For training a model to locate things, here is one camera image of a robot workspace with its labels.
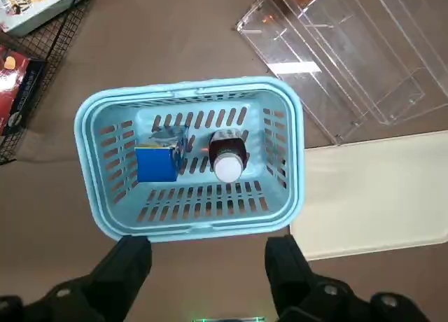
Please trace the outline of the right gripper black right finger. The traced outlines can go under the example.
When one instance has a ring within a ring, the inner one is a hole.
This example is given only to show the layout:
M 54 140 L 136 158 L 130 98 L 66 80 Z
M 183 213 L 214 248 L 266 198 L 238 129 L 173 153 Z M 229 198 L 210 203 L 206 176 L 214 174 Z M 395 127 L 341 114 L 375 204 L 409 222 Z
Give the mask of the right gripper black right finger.
M 270 237 L 265 270 L 279 321 L 427 321 L 408 297 L 375 293 L 360 299 L 340 280 L 316 274 L 293 236 Z

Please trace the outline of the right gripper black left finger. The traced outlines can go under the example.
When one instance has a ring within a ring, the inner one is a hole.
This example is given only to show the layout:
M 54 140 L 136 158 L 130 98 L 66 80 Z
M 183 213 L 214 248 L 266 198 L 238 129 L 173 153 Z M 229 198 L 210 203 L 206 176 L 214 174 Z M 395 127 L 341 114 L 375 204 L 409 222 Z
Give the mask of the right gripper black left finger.
M 52 288 L 24 304 L 1 296 L 2 321 L 124 321 L 152 266 L 146 237 L 124 236 L 91 273 Z

